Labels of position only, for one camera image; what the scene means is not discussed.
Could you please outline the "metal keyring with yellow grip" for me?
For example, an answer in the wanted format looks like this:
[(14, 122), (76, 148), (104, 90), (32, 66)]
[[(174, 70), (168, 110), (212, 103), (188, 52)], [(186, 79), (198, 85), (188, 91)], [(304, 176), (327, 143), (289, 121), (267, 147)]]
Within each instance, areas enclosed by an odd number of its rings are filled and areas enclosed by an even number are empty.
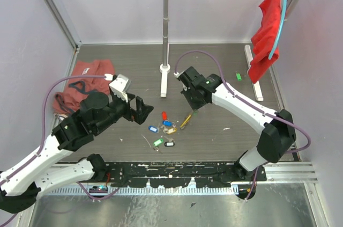
[(190, 122), (190, 119), (192, 118), (192, 115), (193, 115), (193, 113), (189, 113), (186, 117), (185, 117), (185, 119), (184, 119), (184, 121), (181, 123), (181, 125), (180, 125), (180, 128), (181, 129), (184, 129), (186, 126), (187, 126), (187, 124)]

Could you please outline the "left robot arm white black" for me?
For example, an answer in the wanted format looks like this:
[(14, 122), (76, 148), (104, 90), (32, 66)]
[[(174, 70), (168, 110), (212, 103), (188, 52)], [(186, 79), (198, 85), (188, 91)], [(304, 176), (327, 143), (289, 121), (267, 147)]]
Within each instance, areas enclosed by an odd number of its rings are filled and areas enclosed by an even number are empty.
[(154, 107), (133, 94), (136, 108), (129, 101), (94, 92), (81, 102), (80, 109), (64, 119), (38, 147), (20, 163), (1, 172), (1, 209), (16, 214), (32, 206), (43, 194), (73, 182), (107, 177), (107, 166), (99, 154), (91, 154), (72, 166), (48, 170), (61, 159), (92, 142), (120, 118), (141, 125)]

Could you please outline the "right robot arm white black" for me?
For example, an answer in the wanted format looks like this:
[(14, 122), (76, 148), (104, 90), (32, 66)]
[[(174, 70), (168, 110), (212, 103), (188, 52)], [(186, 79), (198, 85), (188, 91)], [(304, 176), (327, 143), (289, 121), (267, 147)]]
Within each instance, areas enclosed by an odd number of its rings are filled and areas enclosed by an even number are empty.
[(246, 181), (265, 163), (277, 163), (296, 141), (293, 118), (289, 111), (264, 107), (239, 93), (222, 77), (201, 75), (194, 67), (175, 73), (182, 82), (181, 93), (195, 111), (207, 104), (228, 110), (259, 134), (257, 145), (246, 151), (233, 166), (233, 174)]

